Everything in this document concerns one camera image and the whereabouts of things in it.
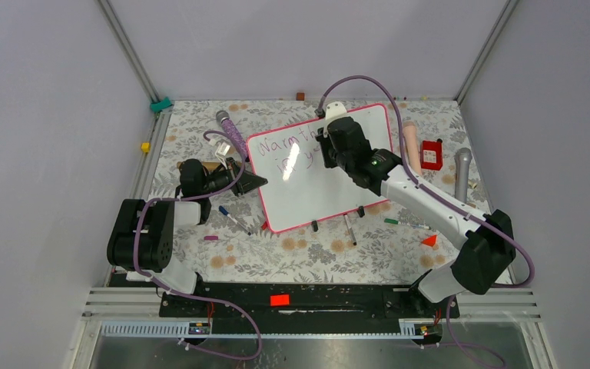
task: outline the green marker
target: green marker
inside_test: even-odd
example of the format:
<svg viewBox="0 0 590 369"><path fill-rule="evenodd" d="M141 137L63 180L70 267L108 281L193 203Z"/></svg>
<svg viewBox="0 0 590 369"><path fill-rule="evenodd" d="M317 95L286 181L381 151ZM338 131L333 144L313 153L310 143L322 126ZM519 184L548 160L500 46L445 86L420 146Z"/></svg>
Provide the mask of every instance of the green marker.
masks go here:
<svg viewBox="0 0 590 369"><path fill-rule="evenodd" d="M431 229L431 227L429 227L428 225L402 223L400 221L396 221L396 220L390 219L390 218L386 218L385 222L390 223L390 224L403 224L403 225L407 225L407 226L413 227L413 228L421 228L421 229L428 229L428 230Z"/></svg>

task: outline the floral tablecloth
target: floral tablecloth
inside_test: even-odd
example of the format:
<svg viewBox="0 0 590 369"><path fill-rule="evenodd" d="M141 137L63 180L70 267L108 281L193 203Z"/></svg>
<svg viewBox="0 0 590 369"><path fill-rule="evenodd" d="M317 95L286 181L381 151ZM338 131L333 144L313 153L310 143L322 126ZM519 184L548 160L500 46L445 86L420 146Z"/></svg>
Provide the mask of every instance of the floral tablecloth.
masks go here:
<svg viewBox="0 0 590 369"><path fill-rule="evenodd" d="M161 148L152 188L153 197L172 197L179 185L176 164L188 158L216 161L214 150L202 138L207 129L220 130L215 121L218 110L230 113L240 133L247 138L257 132L291 125L315 117L316 101L176 101L166 137ZM348 109L374 101L343 101ZM391 122L395 153L399 153L393 106ZM423 177L449 194L453 194L455 165L453 155L468 148L462 116L454 101L400 101L396 106L404 121L414 121L419 141L443 140L444 165L440 171L423 170ZM468 202L489 211L485 189L476 163L469 169L474 189L468 190ZM318 232L311 227L281 234L261 231L265 221L258 191L236 198L227 191L211 198L209 221L192 228L175 228L173 257L184 261L202 274L206 281L299 282L299 283L364 283L407 284L429 268L452 260L458 251L440 235L434 247L421 240L433 231L393 225L392 218L409 224L423 220L398 204L378 204L366 209L366 216L350 215L358 240L354 246L342 217L320 222ZM235 218L251 227L246 235L229 219L216 211L223 205ZM205 241L216 235L218 241ZM504 273L500 282L509 282Z"/></svg>

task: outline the red triangle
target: red triangle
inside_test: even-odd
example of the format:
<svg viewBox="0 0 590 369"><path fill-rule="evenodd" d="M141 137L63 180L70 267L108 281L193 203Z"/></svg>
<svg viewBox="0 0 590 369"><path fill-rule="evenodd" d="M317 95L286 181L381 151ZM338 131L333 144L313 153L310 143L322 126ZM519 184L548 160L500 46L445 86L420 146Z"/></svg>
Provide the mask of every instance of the red triangle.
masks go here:
<svg viewBox="0 0 590 369"><path fill-rule="evenodd" d="M437 242L437 234L434 234L433 236L422 241L423 244L425 244L426 246L430 246L430 247L435 246L436 242Z"/></svg>

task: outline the white wall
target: white wall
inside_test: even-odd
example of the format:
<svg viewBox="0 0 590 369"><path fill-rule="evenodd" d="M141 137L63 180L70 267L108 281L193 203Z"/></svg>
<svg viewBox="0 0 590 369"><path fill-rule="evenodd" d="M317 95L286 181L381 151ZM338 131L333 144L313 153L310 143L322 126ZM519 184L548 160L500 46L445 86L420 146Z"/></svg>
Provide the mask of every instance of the white wall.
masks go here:
<svg viewBox="0 0 590 369"><path fill-rule="evenodd" d="M559 367L590 367L590 2L521 2L463 112Z"/></svg>
<svg viewBox="0 0 590 369"><path fill-rule="evenodd" d="M161 95L320 96L364 74L395 95L458 93L505 0L112 0ZM367 82L338 97L382 97Z"/></svg>
<svg viewBox="0 0 590 369"><path fill-rule="evenodd" d="M62 363L148 103L94 2L0 2L0 368Z"/></svg>

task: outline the green clamp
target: green clamp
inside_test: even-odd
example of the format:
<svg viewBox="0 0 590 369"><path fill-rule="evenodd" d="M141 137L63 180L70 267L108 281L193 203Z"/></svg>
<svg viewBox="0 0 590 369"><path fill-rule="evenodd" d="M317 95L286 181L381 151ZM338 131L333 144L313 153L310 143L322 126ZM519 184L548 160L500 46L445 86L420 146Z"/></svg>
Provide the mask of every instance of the green clamp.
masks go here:
<svg viewBox="0 0 590 369"><path fill-rule="evenodd" d="M173 105L171 100L169 98L164 98L164 100L162 101L151 104L151 110L153 111L153 113L158 113L171 105Z"/></svg>

